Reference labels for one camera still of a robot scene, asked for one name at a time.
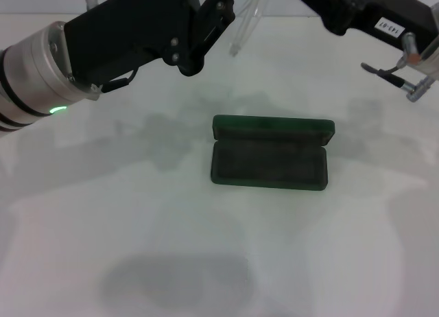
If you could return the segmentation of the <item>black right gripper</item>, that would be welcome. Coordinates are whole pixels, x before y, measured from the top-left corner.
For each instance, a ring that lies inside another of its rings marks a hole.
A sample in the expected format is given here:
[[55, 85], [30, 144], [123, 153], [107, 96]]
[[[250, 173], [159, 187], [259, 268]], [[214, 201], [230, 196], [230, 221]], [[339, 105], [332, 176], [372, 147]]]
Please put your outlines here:
[[411, 32], [423, 52], [435, 40], [431, 8], [419, 0], [301, 0], [331, 33], [362, 31], [402, 50], [402, 37]]

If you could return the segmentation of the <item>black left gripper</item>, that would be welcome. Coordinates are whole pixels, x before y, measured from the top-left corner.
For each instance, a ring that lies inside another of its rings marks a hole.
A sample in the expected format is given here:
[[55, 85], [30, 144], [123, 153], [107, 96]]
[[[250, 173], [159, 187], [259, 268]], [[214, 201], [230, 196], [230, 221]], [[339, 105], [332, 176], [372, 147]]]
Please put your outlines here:
[[156, 59], [193, 76], [235, 20], [233, 0], [107, 0], [67, 22], [73, 77], [97, 86]]

